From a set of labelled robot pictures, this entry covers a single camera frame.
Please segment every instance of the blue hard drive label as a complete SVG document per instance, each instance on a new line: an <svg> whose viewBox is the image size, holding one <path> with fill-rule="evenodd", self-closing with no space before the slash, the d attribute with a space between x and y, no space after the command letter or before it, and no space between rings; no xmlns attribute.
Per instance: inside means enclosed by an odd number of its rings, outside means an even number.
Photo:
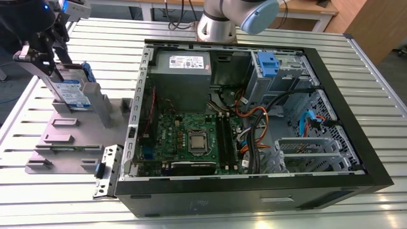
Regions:
<svg viewBox="0 0 407 229"><path fill-rule="evenodd" d="M81 90L81 85L77 80L64 80L60 83L55 83L55 89L61 95L65 103L80 110L91 106L89 99L84 96Z"/></svg>

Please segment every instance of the metal frame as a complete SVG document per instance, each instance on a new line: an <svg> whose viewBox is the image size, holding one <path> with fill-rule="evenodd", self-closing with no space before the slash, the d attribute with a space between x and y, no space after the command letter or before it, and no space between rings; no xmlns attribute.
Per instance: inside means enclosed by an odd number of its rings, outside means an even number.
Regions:
<svg viewBox="0 0 407 229"><path fill-rule="evenodd" d="M3 141L5 139L7 133L13 126L13 122L15 122L15 120L17 118L17 115L19 115L21 109L23 109L23 106L24 106L24 104L25 104L25 102L27 102L27 100L31 96L32 90L33 90L37 82L39 82L39 78L36 76L33 76L28 85L27 85L27 88L23 91L23 94L21 94L21 96L20 96L20 98L19 98L19 100L17 100L15 106L13 106L13 109L12 109L7 119L5 119L5 122L4 122L4 124L0 128L0 149L1 149L1 144L3 144Z"/></svg>
<svg viewBox="0 0 407 229"><path fill-rule="evenodd" d="M396 105L403 112L403 117L407 117L407 106L403 103L400 97L396 95L396 93L395 93L394 89L391 88L390 84L387 83L387 81L386 81L383 75L380 74L379 70L376 69L374 63L370 61L366 53L363 52L360 46L358 45L355 39L348 39L348 42L350 42L351 46L355 48L355 50L358 50L358 52L360 53L362 61L366 63L367 68L370 69L375 78L378 79L378 82L383 86L383 89L384 89L386 93L391 95L390 98L392 98L396 101Z"/></svg>

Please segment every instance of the metal table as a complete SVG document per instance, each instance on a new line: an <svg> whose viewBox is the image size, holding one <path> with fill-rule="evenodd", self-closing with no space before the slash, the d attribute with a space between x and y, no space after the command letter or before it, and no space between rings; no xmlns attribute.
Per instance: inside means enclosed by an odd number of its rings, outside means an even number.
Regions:
<svg viewBox="0 0 407 229"><path fill-rule="evenodd" d="M69 53L92 66L103 93L132 97L144 39L195 40L167 23L88 19L69 27ZM407 225L407 109L354 40L267 30L240 43L318 49L395 185L322 210L136 219L116 200L92 201L93 175L29 175L24 165L51 117L52 96L32 78L0 130L0 225L96 228L403 228Z"/></svg>

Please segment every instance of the open computer tower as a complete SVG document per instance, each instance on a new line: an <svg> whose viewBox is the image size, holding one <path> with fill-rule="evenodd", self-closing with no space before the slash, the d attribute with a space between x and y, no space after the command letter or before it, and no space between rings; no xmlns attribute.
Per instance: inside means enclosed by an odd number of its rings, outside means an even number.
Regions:
<svg viewBox="0 0 407 229"><path fill-rule="evenodd" d="M155 40L96 177L138 217L324 208L392 185L315 49Z"/></svg>

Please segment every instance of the side panel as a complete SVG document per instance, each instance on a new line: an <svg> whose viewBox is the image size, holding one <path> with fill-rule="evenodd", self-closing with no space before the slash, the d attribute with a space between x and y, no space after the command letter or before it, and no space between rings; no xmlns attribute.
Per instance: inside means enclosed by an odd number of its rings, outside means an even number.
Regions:
<svg viewBox="0 0 407 229"><path fill-rule="evenodd" d="M119 195L118 198L138 217L158 217L323 208L358 192L359 189L332 187Z"/></svg>

